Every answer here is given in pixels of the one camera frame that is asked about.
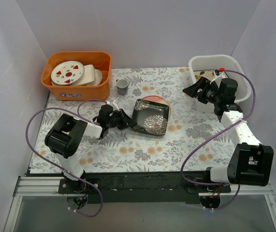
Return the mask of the dark plate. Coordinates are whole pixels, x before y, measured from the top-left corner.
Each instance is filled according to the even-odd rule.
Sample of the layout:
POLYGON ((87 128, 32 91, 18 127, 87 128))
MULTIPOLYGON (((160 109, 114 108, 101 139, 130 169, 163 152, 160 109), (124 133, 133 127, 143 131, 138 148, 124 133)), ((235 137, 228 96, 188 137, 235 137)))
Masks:
POLYGON ((157 95, 149 95, 149 96, 143 97, 142 99, 146 100, 146 101, 157 102, 157 103, 165 104, 165 105, 169 106, 169 119, 170 119, 170 117, 171 117, 171 105, 163 97, 160 97, 160 96, 157 96, 157 95))

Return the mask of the black floral rectangular plate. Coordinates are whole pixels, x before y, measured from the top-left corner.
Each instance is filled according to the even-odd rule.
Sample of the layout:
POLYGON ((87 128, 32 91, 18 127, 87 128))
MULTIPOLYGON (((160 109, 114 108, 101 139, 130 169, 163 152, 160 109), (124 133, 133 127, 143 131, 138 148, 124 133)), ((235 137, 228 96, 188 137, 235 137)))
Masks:
POLYGON ((134 131, 148 135, 164 136, 166 134, 170 107, 166 104, 138 99, 132 113, 137 122, 134 131))

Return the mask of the square floral plate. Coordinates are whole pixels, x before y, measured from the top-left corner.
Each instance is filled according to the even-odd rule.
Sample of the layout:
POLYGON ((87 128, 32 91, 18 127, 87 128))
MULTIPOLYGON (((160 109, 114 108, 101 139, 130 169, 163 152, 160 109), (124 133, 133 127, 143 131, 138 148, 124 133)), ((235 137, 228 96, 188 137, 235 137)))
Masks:
POLYGON ((221 72, 220 75, 215 74, 214 70, 196 70, 193 71, 194 80, 199 80, 201 77, 207 78, 210 81, 220 80, 227 78, 227 75, 224 72, 221 72))

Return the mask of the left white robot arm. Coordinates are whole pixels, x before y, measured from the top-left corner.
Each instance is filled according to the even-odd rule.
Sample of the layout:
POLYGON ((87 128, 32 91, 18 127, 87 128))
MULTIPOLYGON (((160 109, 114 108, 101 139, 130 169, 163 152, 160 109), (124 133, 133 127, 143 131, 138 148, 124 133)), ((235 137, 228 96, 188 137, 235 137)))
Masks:
POLYGON ((111 128, 124 130, 137 125, 123 109, 114 109, 110 105, 103 105, 99 115, 92 122, 77 120, 68 114, 62 114, 45 137, 45 145, 56 154, 61 167, 64 168, 65 184, 75 193, 82 193, 87 189, 83 179, 85 172, 79 163, 76 151, 83 137, 102 139, 111 128))

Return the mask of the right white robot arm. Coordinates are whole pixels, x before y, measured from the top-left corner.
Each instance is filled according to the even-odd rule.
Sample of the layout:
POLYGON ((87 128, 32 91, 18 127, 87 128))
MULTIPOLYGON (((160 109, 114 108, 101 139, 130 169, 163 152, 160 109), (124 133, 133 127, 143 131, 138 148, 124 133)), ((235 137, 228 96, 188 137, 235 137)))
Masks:
POLYGON ((214 113, 225 126, 235 146, 228 165, 210 167, 202 180, 207 192, 215 191, 224 184, 266 186, 269 182, 274 151, 271 146, 263 145, 251 132, 242 109, 235 101, 238 83, 224 78, 216 87, 202 77, 183 92, 199 102, 214 105, 214 113))

